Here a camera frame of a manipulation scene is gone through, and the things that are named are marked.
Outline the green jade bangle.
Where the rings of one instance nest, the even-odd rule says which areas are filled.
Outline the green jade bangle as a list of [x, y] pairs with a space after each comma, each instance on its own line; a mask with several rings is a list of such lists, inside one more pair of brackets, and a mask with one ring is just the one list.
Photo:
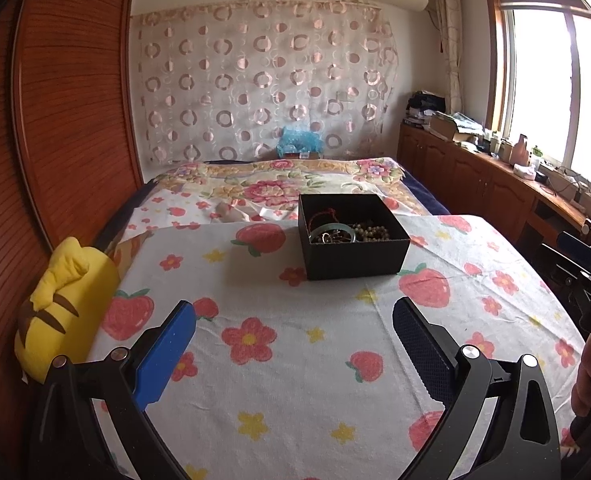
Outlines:
[[331, 222], [313, 229], [309, 233], [311, 244], [352, 244], [357, 240], [355, 230], [344, 223]]

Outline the black jewelry box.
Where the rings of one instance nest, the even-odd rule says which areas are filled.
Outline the black jewelry box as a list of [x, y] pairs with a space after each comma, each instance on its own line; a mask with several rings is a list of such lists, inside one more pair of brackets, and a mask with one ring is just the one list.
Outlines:
[[395, 274], [410, 245], [377, 194], [302, 194], [299, 231], [311, 281]]

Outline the wooden side cabinet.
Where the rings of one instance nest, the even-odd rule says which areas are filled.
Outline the wooden side cabinet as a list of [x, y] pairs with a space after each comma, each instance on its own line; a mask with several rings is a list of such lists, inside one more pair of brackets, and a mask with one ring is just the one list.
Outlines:
[[474, 214], [531, 256], [567, 231], [581, 233], [587, 217], [546, 185], [516, 176], [493, 157], [470, 153], [428, 131], [402, 124], [397, 160], [452, 214]]

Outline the pink bottle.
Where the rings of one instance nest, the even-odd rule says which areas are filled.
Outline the pink bottle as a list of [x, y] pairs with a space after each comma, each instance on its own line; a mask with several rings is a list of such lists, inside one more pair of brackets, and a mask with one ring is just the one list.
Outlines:
[[518, 142], [513, 145], [510, 162], [511, 166], [527, 166], [529, 164], [530, 152], [527, 148], [527, 136], [525, 134], [519, 135]]

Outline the yellow plush toy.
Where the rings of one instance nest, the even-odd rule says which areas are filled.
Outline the yellow plush toy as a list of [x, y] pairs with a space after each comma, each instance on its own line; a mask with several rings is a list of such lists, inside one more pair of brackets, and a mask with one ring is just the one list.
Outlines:
[[18, 311], [14, 352], [24, 373], [44, 382], [56, 356], [85, 362], [118, 283], [103, 252], [71, 236], [61, 242]]

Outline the window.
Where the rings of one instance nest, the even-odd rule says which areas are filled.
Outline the window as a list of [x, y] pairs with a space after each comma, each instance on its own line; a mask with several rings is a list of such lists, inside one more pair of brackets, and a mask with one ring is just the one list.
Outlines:
[[496, 51], [489, 122], [591, 186], [591, 11], [582, 0], [487, 0]]

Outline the strawberry print white cloth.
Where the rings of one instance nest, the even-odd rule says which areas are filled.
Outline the strawberry print white cloth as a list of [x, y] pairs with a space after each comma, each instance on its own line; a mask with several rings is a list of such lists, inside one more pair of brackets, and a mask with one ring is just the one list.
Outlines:
[[443, 411], [393, 328], [406, 296], [484, 356], [535, 356], [569, 443], [584, 341], [557, 298], [479, 217], [401, 222], [401, 272], [334, 281], [309, 281], [293, 221], [150, 230], [118, 251], [90, 356], [132, 346], [188, 300], [196, 333], [146, 412], [190, 477], [394, 479]]

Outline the cardboard box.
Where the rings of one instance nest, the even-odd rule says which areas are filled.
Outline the cardboard box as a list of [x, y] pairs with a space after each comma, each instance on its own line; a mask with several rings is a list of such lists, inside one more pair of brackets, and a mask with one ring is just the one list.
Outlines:
[[286, 152], [280, 155], [282, 159], [320, 159], [318, 152]]

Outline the blue plastic bag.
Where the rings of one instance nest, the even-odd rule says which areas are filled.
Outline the blue plastic bag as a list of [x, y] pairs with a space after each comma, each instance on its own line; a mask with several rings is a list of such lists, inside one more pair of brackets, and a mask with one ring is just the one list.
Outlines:
[[318, 132], [283, 128], [277, 144], [277, 154], [286, 152], [318, 152], [323, 154], [324, 144]]

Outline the beige side curtain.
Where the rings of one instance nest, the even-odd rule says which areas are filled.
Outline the beige side curtain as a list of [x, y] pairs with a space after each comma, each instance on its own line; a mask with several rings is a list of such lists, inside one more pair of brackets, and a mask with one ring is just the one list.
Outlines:
[[463, 107], [461, 84], [461, 55], [463, 54], [463, 12], [461, 0], [434, 0], [437, 6], [437, 26], [447, 79], [446, 108], [449, 114]]

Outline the floral quilt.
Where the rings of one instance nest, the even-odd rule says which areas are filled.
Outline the floral quilt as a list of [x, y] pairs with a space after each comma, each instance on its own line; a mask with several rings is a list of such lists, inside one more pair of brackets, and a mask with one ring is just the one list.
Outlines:
[[129, 227], [295, 220], [302, 194], [376, 194], [394, 214], [425, 216], [428, 209], [411, 193], [405, 177], [406, 171], [390, 157], [187, 162], [158, 176]]

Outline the pink circle pattern curtain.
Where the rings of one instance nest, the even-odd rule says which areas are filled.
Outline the pink circle pattern curtain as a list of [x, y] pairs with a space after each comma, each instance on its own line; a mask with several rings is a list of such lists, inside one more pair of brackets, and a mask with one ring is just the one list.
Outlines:
[[132, 20], [132, 96], [149, 167], [259, 160], [290, 132], [329, 158], [382, 152], [399, 67], [377, 6], [242, 0]]

